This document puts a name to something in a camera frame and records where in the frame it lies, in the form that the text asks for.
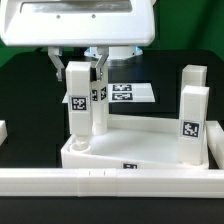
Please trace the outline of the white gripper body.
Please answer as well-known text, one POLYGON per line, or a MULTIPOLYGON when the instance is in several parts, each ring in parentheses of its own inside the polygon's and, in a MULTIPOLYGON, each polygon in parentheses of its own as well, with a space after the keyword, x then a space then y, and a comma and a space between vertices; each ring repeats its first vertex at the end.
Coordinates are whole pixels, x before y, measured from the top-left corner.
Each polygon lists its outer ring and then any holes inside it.
POLYGON ((7 46, 147 46, 154 0, 0 0, 7 46))

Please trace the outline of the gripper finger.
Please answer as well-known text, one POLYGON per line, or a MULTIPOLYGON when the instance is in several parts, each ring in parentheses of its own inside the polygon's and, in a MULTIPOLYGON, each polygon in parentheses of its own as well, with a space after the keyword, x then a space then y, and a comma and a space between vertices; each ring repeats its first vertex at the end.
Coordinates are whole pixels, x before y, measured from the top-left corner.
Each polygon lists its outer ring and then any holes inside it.
POLYGON ((109 47, 108 46, 97 47, 95 51, 95 57, 97 58, 97 62, 94 67, 95 80, 100 81, 103 77, 103 67, 109 57, 109 47))
POLYGON ((48 56, 57 70, 57 72, 56 72, 57 79, 59 81, 61 81, 63 79, 64 72, 65 72, 64 64, 61 61, 62 48, 55 47, 55 46, 49 47, 48 48, 48 56))

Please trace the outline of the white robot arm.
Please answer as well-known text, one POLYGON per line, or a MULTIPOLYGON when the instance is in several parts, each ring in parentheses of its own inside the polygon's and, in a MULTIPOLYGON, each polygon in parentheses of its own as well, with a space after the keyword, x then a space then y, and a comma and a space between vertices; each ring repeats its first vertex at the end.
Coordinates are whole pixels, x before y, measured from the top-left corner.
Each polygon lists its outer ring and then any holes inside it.
POLYGON ((61 77, 64 47, 87 47, 98 59, 126 60, 155 38, 157 0, 0 0, 0 38, 7 46, 46 47, 61 77))

